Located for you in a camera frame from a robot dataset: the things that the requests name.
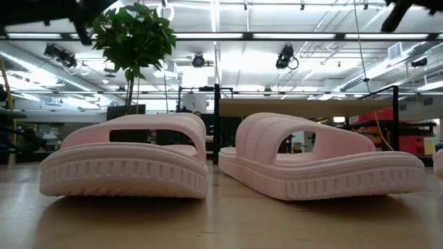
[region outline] spotlight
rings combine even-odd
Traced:
[[[291,68],[289,66],[289,63],[291,63],[291,61],[293,59],[297,62],[297,66],[295,68]],[[277,67],[277,69],[289,68],[292,70],[296,70],[298,68],[298,59],[295,58],[295,56],[293,56],[292,45],[284,45],[282,52],[278,55],[278,59],[277,59],[277,62],[275,63],[275,67]]]
[[[75,54],[68,53],[55,44],[46,45],[44,55],[49,59],[55,59],[56,62],[61,63],[66,68],[75,68],[77,66]]]
[[[267,91],[272,91],[272,89],[271,89],[271,87],[269,87],[269,86],[265,86],[265,87],[264,87],[264,91],[265,91],[265,92],[267,92]],[[263,94],[263,96],[264,96],[264,97],[269,97],[269,96],[271,96],[271,94]]]
[[[192,66],[195,68],[201,68],[205,65],[205,59],[202,54],[196,54],[192,60]]]
[[[425,66],[428,64],[428,59],[425,57],[423,59],[416,60],[415,62],[411,62],[410,65],[412,67]]]

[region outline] duct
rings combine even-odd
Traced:
[[[442,44],[438,44],[435,42],[425,42],[425,41],[419,44],[415,44],[414,46],[409,48],[406,52],[404,52],[402,56],[403,59],[400,62],[398,62],[398,59],[391,61],[387,58],[384,59],[383,61],[373,63],[371,66],[366,68],[366,75],[370,79],[376,78],[380,75],[383,75],[384,73],[387,73],[388,71],[391,71],[397,66],[404,65],[406,63],[413,61],[414,59],[417,59],[417,57],[419,56],[430,53],[431,50],[437,48],[440,45]],[[353,75],[352,77],[346,78],[344,80],[345,83],[336,87],[333,91],[347,91],[358,84],[364,83],[363,81],[364,79],[365,79],[364,73]]]
[[[104,89],[101,89],[100,87],[96,86],[95,84],[92,84],[90,82],[87,82],[80,77],[70,75],[69,73],[65,72],[64,70],[46,63],[44,60],[31,55],[24,50],[17,48],[16,46],[13,46],[12,44],[9,44],[6,41],[0,41],[0,55],[5,57],[8,60],[14,60],[17,61],[23,61],[27,64],[29,64],[29,67],[32,68],[38,68],[42,69],[43,71],[46,71],[47,73],[51,75],[56,75],[59,79],[64,80],[71,86],[75,86],[78,89],[81,89],[82,91],[104,91]],[[103,98],[107,98],[110,102],[115,102],[116,104],[123,105],[125,104],[125,100],[117,97],[117,96],[103,96]]]

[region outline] ceiling beam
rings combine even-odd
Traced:
[[[252,42],[443,42],[443,33],[277,33],[277,32],[204,32],[175,33],[177,41],[252,41]],[[78,42],[74,33],[8,33],[0,41]]]

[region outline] cable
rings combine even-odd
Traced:
[[[361,40],[360,40],[360,28],[359,28],[359,19],[357,17],[357,4],[356,4],[356,0],[354,0],[354,16],[355,16],[355,23],[357,26],[357,37],[359,38],[359,49],[360,49],[360,58],[361,58],[361,66],[363,67],[363,74],[365,75],[365,83],[366,83],[366,87],[368,88],[368,93],[371,93],[370,87],[369,87],[369,79],[368,76],[366,75],[366,68],[365,68],[365,61],[363,59],[363,51],[361,49]],[[386,139],[384,138],[382,132],[381,132],[381,128],[380,128],[380,122],[379,122],[379,118],[377,117],[377,111],[374,111],[375,114],[375,121],[377,122],[377,127],[379,128],[379,133],[381,136],[381,139],[384,141],[384,143],[386,144],[386,146],[388,146],[388,148],[392,151],[394,151],[394,149],[389,145],[388,141],[386,141]]]

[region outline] textured sole edge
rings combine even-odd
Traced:
[[[208,172],[200,174],[152,160],[79,160],[47,167],[40,192],[47,196],[161,196],[203,199]]]
[[[253,190],[284,201],[418,192],[424,189],[426,178],[423,169],[394,165],[296,181],[266,176],[222,157],[219,159],[219,168]]]

